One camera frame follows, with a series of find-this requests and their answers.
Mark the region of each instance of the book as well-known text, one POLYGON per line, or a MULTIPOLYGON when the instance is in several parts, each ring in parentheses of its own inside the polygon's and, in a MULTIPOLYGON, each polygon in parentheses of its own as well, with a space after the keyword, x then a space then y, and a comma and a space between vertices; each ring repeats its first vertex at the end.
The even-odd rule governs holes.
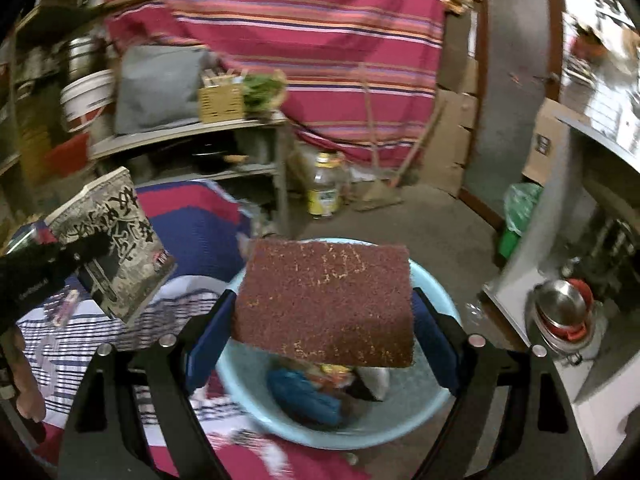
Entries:
POLYGON ((176 267, 140 207, 126 168, 87 184, 45 218, 63 244, 98 231, 111 236, 107 255, 78 270, 78 280, 110 317, 132 325, 176 267))

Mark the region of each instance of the red container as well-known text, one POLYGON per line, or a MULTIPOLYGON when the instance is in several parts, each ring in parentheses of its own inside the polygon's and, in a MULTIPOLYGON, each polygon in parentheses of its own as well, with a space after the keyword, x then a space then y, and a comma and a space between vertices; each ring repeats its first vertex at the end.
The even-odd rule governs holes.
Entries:
POLYGON ((570 330, 565 328, 558 328, 557 326, 553 326, 551 323, 546 322, 546 328, 553 335, 559 337, 560 339, 566 339, 567 341, 580 341, 584 336, 587 335, 587 324, 580 323, 580 325, 572 327, 570 330))
POLYGON ((44 156, 45 163, 58 176, 69 176, 80 171, 89 160, 88 142, 89 134, 78 134, 47 153, 44 156))
POLYGON ((600 61, 607 53, 606 47, 578 34, 571 44, 571 54, 578 59, 583 59, 590 63, 600 61))
POLYGON ((587 310, 589 310, 591 308, 591 303, 593 303, 593 292, 591 291, 591 287, 583 280, 578 280, 576 278, 570 278, 567 281, 578 289, 578 292, 580 292, 580 295, 584 300, 584 304, 587 306, 587 310))

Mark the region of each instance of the green vegetable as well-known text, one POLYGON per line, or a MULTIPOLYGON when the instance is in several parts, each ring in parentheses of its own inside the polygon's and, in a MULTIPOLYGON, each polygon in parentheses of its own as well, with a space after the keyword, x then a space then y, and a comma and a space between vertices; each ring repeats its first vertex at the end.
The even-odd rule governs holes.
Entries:
POLYGON ((251 111, 263 108, 282 90, 284 83, 266 74, 247 74, 242 82, 244 108, 251 111))

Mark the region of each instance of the human hand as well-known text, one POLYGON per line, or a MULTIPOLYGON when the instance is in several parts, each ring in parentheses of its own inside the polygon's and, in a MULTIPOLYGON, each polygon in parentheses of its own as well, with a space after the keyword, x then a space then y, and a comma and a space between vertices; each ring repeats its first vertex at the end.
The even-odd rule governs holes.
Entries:
POLYGON ((47 414, 47 408, 38 389, 38 382, 31 371, 31 365, 23 353, 26 345, 22 332, 17 326, 8 329, 0 336, 0 344, 18 390, 18 412, 23 418, 32 418, 35 422, 40 422, 47 414))

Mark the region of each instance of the sanding sponge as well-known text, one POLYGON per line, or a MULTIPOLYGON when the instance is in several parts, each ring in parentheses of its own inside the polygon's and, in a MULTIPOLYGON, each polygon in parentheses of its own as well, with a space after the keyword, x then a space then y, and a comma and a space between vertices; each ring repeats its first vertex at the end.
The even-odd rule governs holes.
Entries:
POLYGON ((402 246, 258 240, 238 292, 233 338, 293 359, 410 366, 408 257, 402 246))

